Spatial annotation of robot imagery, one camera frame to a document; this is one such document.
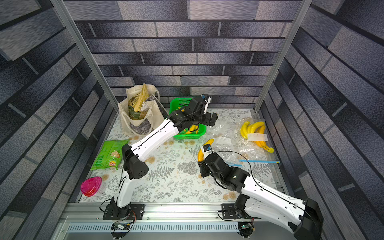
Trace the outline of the yellow banana bunch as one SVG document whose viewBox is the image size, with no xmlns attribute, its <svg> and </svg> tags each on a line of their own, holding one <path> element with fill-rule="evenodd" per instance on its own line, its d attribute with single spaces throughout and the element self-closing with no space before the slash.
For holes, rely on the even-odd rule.
<svg viewBox="0 0 384 240">
<path fill-rule="evenodd" d="M 254 124 L 246 121 L 241 127 L 241 135 L 245 140 L 251 141 L 259 148 L 264 149 L 268 153 L 274 153 L 274 149 L 267 145 L 267 135 L 265 134 L 265 122 L 259 121 Z"/>
<path fill-rule="evenodd" d="M 206 157 L 213 153 L 212 144 L 214 143 L 214 139 L 208 140 L 203 146 L 200 148 L 198 153 L 198 162 L 202 162 L 206 159 Z"/>
</svg>

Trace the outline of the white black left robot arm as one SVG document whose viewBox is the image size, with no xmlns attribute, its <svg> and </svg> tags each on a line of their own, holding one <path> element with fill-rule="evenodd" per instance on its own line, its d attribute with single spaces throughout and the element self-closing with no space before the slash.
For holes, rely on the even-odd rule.
<svg viewBox="0 0 384 240">
<path fill-rule="evenodd" d="M 160 145 L 168 139 L 191 128 L 193 125 L 205 125 L 213 127 L 218 118 L 216 113 L 207 112 L 212 98 L 203 94 L 193 97 L 187 106 L 173 111 L 151 133 L 132 146 L 126 144 L 122 147 L 124 166 L 119 190 L 111 200 L 111 205 L 122 209 L 131 203 L 136 180 L 144 177 L 149 167 L 145 160 Z"/>
</svg>

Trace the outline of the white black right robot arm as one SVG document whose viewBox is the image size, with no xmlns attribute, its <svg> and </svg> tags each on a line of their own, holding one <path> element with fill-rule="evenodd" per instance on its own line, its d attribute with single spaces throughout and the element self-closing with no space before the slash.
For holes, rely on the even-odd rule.
<svg viewBox="0 0 384 240">
<path fill-rule="evenodd" d="M 198 153 L 202 177 L 212 176 L 222 188 L 239 193 L 237 216 L 260 218 L 288 230 L 297 240 L 320 240 L 324 218 L 318 203 L 279 192 L 253 177 L 252 172 L 230 167 L 211 151 Z"/>
</svg>

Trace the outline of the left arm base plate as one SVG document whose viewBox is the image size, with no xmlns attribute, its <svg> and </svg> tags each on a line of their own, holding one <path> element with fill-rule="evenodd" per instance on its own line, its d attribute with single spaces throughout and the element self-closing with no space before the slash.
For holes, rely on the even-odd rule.
<svg viewBox="0 0 384 240">
<path fill-rule="evenodd" d="M 108 204 L 104 211 L 103 220 L 142 220 L 145 206 L 144 204 L 130 204 L 115 209 L 112 204 Z"/>
</svg>

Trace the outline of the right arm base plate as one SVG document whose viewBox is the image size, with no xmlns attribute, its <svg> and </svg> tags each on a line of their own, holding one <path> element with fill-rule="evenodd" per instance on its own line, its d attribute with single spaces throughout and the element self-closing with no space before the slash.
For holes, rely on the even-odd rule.
<svg viewBox="0 0 384 240">
<path fill-rule="evenodd" d="M 218 211 L 218 215 L 224 221 L 234 221 L 238 219 L 235 204 L 221 204 L 221 210 Z"/>
</svg>

